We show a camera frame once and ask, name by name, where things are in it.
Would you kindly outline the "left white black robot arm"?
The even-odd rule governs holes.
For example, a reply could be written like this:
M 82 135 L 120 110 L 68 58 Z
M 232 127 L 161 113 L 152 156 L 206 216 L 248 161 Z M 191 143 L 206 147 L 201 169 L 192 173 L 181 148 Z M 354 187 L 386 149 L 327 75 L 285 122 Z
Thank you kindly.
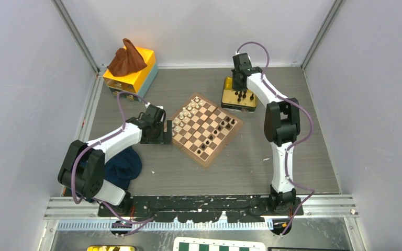
M 109 160 L 136 144 L 169 144 L 171 133 L 161 106 L 148 104 L 145 112 L 124 121 L 118 129 L 96 140 L 73 141 L 66 152 L 58 174 L 58 182 L 71 190 L 73 201 L 82 199 L 107 202 L 119 216 L 127 215 L 132 203 L 125 198 L 127 190 L 105 178 Z

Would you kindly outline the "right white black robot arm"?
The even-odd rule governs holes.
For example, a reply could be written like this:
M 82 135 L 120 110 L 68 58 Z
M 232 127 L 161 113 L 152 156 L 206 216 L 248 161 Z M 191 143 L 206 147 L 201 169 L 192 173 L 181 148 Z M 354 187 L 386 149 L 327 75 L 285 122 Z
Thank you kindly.
M 252 92 L 265 106 L 263 131 L 272 148 L 274 167 L 268 205 L 270 211 L 281 215 L 296 201 L 291 172 L 293 144 L 300 133 L 298 101 L 281 94 L 260 67 L 252 66 L 247 53 L 237 53 L 232 60 L 232 88 L 238 92 Z

